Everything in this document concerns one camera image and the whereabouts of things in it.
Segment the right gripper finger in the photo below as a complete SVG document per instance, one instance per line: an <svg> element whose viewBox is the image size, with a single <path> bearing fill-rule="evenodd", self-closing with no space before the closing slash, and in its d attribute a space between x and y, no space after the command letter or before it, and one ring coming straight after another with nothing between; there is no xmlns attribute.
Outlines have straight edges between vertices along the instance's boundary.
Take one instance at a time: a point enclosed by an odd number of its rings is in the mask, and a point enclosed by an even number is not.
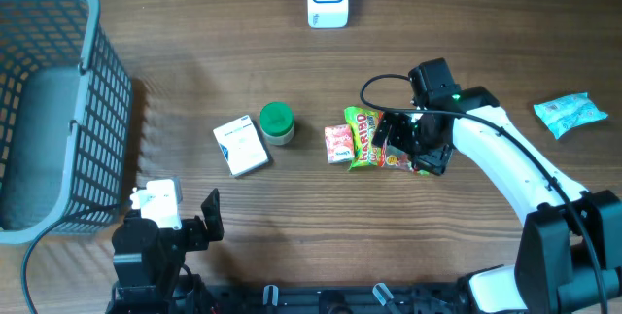
<svg viewBox="0 0 622 314"><path fill-rule="evenodd" d="M384 112L376 125L374 136L371 144L378 148L383 148L386 144L387 138L391 132L392 126L395 122L395 114Z"/></svg>
<svg viewBox="0 0 622 314"><path fill-rule="evenodd" d="M413 168L436 176L443 175L453 155L451 146L443 146L412 157Z"/></svg>

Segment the Haribo gummy candy bag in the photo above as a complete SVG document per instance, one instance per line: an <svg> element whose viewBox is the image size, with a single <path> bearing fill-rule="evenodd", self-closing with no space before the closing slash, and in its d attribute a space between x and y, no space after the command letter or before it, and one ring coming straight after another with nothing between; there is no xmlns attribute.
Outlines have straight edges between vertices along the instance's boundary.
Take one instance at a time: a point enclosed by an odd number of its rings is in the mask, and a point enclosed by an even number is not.
<svg viewBox="0 0 622 314"><path fill-rule="evenodd" d="M404 151L389 147L387 141L381 146L372 143L383 120L382 112L350 106L344 110L344 117L353 133L355 150L350 169L377 166L417 172L412 166L411 158Z"/></svg>

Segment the green lid white jar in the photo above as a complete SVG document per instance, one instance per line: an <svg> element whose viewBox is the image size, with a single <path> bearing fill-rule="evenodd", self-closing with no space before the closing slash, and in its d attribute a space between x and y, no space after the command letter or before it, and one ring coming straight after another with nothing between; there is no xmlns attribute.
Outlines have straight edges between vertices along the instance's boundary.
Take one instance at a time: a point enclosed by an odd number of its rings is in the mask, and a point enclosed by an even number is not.
<svg viewBox="0 0 622 314"><path fill-rule="evenodd" d="M286 145L294 137L294 114L284 102L268 103L259 113L259 127L268 143Z"/></svg>

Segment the light blue tissue pack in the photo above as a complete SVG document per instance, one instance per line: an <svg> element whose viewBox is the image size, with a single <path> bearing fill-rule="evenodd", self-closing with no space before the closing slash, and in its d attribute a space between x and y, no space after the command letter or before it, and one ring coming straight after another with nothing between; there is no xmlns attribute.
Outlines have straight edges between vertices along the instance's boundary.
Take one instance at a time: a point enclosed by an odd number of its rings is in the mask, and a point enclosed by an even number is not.
<svg viewBox="0 0 622 314"><path fill-rule="evenodd" d="M556 140L576 127L608 118L608 113L599 110L587 92L536 104L534 111Z"/></svg>

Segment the white blue cardboard box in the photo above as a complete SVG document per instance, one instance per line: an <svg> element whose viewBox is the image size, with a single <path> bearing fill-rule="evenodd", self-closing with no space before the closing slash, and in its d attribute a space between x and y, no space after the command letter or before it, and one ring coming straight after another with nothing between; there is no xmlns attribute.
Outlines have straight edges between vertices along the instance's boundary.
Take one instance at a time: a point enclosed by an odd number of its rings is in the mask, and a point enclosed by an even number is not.
<svg viewBox="0 0 622 314"><path fill-rule="evenodd" d="M218 126L213 133L232 176L241 176L268 163L267 151L250 116Z"/></svg>

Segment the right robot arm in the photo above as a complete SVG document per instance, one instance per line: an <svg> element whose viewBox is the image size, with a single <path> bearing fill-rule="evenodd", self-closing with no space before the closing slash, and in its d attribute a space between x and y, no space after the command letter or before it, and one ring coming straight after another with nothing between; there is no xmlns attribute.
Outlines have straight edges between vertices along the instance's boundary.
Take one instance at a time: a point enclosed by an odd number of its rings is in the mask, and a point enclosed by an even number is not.
<svg viewBox="0 0 622 314"><path fill-rule="evenodd" d="M442 58L407 75L408 109L384 108L374 142L440 175L454 152L492 181L522 224L514 264L413 290L418 312L572 313L608 310L621 295L621 201L558 170L484 87L461 88Z"/></svg>

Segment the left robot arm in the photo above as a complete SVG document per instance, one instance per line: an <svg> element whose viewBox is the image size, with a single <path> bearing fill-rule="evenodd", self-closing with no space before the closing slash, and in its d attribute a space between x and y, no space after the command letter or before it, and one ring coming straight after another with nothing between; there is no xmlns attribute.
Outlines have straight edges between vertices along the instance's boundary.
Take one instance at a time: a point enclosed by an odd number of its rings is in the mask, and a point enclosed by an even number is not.
<svg viewBox="0 0 622 314"><path fill-rule="evenodd" d="M186 266L186 254L205 251L224 238L220 194L212 190L201 204L201 217L181 220L181 227L161 228L131 212L114 232L113 266L118 281L108 313L206 313L222 311L198 274Z"/></svg>

